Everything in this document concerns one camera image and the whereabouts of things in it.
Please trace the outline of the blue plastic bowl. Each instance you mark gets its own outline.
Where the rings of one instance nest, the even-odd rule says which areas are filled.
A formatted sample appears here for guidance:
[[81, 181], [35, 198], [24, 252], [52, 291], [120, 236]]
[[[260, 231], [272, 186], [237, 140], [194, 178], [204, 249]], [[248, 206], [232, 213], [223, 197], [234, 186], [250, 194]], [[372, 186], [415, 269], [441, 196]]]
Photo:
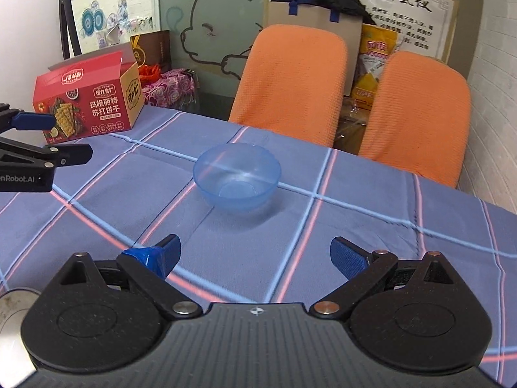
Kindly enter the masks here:
[[259, 145], [231, 143], [204, 152], [193, 168], [194, 183], [208, 204], [248, 212], [269, 201], [281, 177], [280, 162]]

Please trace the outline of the white brown-rimmed plate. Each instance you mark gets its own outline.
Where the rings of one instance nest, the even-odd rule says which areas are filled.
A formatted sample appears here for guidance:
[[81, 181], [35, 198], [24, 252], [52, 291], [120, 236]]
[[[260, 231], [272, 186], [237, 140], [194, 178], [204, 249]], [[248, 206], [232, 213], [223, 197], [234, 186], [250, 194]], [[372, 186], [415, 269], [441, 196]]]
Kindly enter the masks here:
[[0, 383], [18, 387], [36, 368], [21, 337], [21, 325], [39, 292], [27, 288], [9, 290], [1, 295]]

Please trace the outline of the red cracker box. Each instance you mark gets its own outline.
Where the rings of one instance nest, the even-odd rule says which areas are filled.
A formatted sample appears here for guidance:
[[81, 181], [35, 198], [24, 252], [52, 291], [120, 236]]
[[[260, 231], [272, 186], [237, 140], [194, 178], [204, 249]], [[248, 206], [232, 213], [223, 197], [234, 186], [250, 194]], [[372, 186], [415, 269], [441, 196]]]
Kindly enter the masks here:
[[55, 117], [44, 131], [47, 143], [128, 131], [144, 106], [138, 64], [132, 50], [90, 55], [41, 74], [32, 105]]

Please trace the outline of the blue plaid tablecloth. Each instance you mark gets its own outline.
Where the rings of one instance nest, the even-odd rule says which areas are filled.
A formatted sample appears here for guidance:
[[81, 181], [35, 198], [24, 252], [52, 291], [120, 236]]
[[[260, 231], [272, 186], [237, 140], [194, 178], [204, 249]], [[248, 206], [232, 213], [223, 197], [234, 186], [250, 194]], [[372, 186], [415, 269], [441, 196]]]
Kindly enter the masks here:
[[[280, 186], [250, 213], [206, 203], [193, 166], [226, 143], [262, 146]], [[1, 196], [1, 288], [41, 290], [76, 251], [95, 259], [168, 234], [181, 239], [170, 283], [212, 302], [311, 304], [343, 282], [342, 236], [401, 258], [440, 251], [491, 317], [484, 370], [516, 381], [516, 217], [470, 194], [320, 145], [205, 116], [146, 107], [130, 131], [90, 138], [83, 166], [46, 194]]]

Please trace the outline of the pink floral bag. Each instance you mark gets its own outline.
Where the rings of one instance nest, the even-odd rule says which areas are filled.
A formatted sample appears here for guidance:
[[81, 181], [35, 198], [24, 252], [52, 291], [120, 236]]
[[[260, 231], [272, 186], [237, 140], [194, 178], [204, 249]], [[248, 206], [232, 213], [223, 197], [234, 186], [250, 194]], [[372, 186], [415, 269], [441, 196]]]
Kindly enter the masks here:
[[154, 107], [186, 110], [198, 102], [198, 77], [188, 68], [162, 73], [156, 82], [143, 87], [144, 101]]

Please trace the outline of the brown gift box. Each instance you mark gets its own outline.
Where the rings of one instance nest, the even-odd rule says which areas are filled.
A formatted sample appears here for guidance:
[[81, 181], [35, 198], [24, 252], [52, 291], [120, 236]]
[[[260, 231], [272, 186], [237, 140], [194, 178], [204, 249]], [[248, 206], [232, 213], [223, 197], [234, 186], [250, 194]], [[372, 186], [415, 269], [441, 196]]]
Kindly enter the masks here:
[[162, 72], [172, 68], [169, 30], [135, 34], [130, 42], [139, 66], [158, 65]]

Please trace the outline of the right orange chair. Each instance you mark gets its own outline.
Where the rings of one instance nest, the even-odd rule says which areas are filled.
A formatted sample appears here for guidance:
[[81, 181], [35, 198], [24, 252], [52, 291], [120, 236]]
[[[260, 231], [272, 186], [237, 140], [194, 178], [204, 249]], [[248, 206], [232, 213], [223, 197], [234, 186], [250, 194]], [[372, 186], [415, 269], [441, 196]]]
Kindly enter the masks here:
[[394, 53], [385, 64], [358, 155], [450, 188], [470, 129], [467, 80], [437, 59]]

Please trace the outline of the orange chair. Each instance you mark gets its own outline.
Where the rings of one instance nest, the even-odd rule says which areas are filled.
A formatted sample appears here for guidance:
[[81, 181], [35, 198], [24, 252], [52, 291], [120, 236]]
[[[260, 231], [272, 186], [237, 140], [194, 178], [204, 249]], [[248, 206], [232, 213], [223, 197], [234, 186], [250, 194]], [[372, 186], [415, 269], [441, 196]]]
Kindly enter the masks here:
[[335, 33], [266, 27], [251, 47], [229, 121], [333, 146], [347, 59], [346, 44]]
[[470, 129], [467, 80], [437, 59], [394, 53], [385, 64], [358, 155], [450, 188]]

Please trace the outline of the left orange chair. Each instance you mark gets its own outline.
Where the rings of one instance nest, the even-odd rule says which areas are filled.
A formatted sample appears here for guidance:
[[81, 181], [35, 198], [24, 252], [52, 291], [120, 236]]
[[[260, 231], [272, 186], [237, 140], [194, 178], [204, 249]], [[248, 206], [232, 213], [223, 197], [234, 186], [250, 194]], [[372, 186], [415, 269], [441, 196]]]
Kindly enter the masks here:
[[335, 33], [266, 27], [251, 47], [229, 121], [333, 146], [347, 59], [346, 44]]

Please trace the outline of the yellow snack bag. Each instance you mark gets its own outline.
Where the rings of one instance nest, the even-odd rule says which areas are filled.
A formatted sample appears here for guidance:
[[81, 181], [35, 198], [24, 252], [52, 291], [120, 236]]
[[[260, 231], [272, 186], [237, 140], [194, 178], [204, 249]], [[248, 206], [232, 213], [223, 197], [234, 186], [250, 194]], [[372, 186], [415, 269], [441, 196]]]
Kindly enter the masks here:
[[370, 110], [373, 107], [385, 64], [399, 47], [398, 32], [363, 24], [351, 89], [351, 100], [355, 107], [362, 110]]

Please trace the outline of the white Chinese text poster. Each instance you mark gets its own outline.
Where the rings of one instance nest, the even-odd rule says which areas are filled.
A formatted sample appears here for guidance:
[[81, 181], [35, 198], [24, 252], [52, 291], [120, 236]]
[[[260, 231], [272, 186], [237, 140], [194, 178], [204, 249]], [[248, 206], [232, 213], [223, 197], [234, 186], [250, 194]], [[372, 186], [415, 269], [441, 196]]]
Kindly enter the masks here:
[[446, 62], [458, 0], [359, 0], [377, 26], [398, 32], [403, 51]]

